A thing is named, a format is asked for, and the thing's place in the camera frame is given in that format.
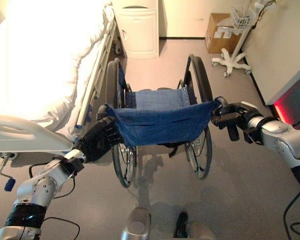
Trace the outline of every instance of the cabinet door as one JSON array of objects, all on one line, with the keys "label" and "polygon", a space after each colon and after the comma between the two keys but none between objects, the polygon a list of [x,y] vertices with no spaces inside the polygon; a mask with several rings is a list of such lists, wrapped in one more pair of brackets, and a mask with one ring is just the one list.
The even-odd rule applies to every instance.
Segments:
[{"label": "cabinet door", "polygon": [[128,57],[155,55],[159,52],[156,11],[119,12],[118,24],[124,49]]}]

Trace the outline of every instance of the black shoe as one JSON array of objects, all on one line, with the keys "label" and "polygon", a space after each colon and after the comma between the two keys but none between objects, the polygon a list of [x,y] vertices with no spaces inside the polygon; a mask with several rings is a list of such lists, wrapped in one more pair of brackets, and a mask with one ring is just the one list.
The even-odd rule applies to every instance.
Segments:
[{"label": "black shoe", "polygon": [[173,237],[176,239],[187,238],[188,234],[186,232],[186,226],[188,221],[188,214],[186,212],[181,212],[178,220],[176,221],[175,230]]}]

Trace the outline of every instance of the wheelchair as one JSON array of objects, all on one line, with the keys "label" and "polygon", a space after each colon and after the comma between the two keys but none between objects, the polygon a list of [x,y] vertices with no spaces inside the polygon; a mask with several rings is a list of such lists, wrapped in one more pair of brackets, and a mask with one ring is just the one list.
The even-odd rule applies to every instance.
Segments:
[{"label": "wheelchair", "polygon": [[106,73],[106,115],[114,117],[120,132],[119,143],[111,146],[111,153],[121,185],[128,188],[133,181],[137,147],[152,144],[173,148],[170,157],[178,146],[184,145],[196,177],[206,178],[212,161],[208,123],[218,105],[198,56],[189,55],[184,78],[176,89],[138,92],[126,83],[120,60],[110,61]]}]

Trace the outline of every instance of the bed rail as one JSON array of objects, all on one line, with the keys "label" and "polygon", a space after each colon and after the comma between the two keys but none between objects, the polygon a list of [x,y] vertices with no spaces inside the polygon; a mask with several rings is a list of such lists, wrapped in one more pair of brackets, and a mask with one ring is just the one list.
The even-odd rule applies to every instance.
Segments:
[{"label": "bed rail", "polygon": [[60,152],[73,144],[38,124],[8,115],[0,115],[0,152]]},{"label": "bed rail", "polygon": [[83,125],[85,124],[89,105],[93,103],[94,98],[99,98],[100,96],[100,90],[103,83],[103,79],[105,77],[105,72],[107,70],[108,58],[111,51],[112,41],[115,35],[116,28],[117,23],[115,19],[107,24],[108,34],[105,38],[103,38],[102,42],[100,43],[102,44],[102,51],[101,54],[98,54],[95,60],[93,70],[91,72],[91,76],[86,87],[82,107],[76,123],[78,127],[83,127]]}]

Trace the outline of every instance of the cardboard box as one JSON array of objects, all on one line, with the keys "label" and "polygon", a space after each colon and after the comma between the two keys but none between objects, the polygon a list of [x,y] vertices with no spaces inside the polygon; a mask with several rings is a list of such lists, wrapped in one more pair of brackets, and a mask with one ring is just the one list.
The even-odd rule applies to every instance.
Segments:
[{"label": "cardboard box", "polygon": [[233,53],[240,37],[241,33],[231,24],[230,13],[211,13],[205,35],[208,53],[221,53],[222,48]]}]

